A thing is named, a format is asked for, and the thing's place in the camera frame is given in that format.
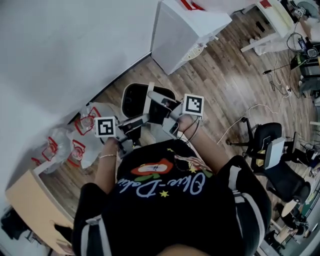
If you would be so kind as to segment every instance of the printed graphic on shirt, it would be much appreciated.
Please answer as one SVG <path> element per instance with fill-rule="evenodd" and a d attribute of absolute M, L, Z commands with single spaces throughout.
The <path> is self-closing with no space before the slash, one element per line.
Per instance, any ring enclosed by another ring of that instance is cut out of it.
<path fill-rule="evenodd" d="M 178 179 L 160 179 L 174 167 L 173 163 L 166 158 L 163 158 L 159 162 L 142 164 L 141 166 L 132 169 L 131 173 L 138 175 L 139 177 L 134 180 L 125 178 L 120 179 L 117 183 L 117 185 L 122 188 L 119 193 L 121 194 L 130 188 L 134 188 L 136 195 L 141 198 L 149 198 L 156 195 L 166 198 L 171 195 L 169 188 L 176 187 L 180 188 L 184 193 L 190 193 L 191 195 L 199 194 L 203 189 L 206 178 L 211 178 L 213 176 L 211 169 L 201 159 L 193 156 L 183 157 L 175 154 L 174 160 L 177 169 L 184 171 L 181 173 L 187 174 L 185 171 L 190 171 L 191 174 Z M 184 163 L 188 169 L 179 169 L 179 161 Z M 147 183 L 142 183 L 149 179 L 152 180 Z"/>

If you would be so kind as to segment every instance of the black t-shirt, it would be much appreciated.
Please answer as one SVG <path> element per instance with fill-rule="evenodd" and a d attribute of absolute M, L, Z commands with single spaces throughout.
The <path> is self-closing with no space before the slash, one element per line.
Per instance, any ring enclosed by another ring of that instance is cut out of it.
<path fill-rule="evenodd" d="M 243 255 L 228 169 L 214 175 L 181 140 L 135 149 L 119 166 L 110 194 L 93 183 L 82 187 L 74 219 L 75 254 L 80 255 L 85 221 L 101 214 L 113 256 L 152 256 L 175 244 L 209 255 Z M 267 227 L 271 206 L 264 188 L 247 164 L 238 176 L 243 182 L 237 181 L 237 189 L 253 197 Z"/>

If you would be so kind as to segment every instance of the bracelet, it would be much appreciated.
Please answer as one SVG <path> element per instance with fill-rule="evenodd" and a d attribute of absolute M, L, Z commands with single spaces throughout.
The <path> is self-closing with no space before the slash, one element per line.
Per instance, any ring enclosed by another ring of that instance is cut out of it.
<path fill-rule="evenodd" d="M 99 158 L 101 159 L 101 158 L 107 158 L 107 157 L 117 157 L 117 155 L 116 154 L 105 154 L 105 155 L 100 156 Z"/>

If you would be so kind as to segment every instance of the white appliance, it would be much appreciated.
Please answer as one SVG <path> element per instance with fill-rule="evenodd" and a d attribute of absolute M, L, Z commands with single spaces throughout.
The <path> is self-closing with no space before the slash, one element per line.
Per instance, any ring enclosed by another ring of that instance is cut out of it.
<path fill-rule="evenodd" d="M 180 0 L 163 0 L 156 22 L 151 57 L 167 75 L 198 56 L 206 43 L 232 19 L 227 13 L 187 10 Z"/>

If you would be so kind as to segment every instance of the office chair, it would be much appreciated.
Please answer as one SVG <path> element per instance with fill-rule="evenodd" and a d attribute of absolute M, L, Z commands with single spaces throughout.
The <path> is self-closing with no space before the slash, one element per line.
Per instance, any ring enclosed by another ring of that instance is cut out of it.
<path fill-rule="evenodd" d="M 311 185 L 309 182 L 305 182 L 301 176 L 281 160 L 282 150 L 279 151 L 279 148 L 277 149 L 277 164 L 274 166 L 266 166 L 270 163 L 270 159 L 267 158 L 270 157 L 269 151 L 272 142 L 282 141 L 282 144 L 280 143 L 279 145 L 282 145 L 282 149 L 287 148 L 286 154 L 290 155 L 296 148 L 297 133 L 295 132 L 293 141 L 284 142 L 280 123 L 272 122 L 259 125 L 253 134 L 248 118 L 243 117 L 241 121 L 247 125 L 249 141 L 245 143 L 230 143 L 227 140 L 226 144 L 230 146 L 248 147 L 242 155 L 252 158 L 251 168 L 255 175 L 267 177 L 268 182 L 266 189 L 268 191 L 286 203 L 294 200 L 297 203 L 303 204 L 310 194 Z M 264 160 L 264 162 L 269 160 L 269 162 L 258 166 L 257 159 Z"/>

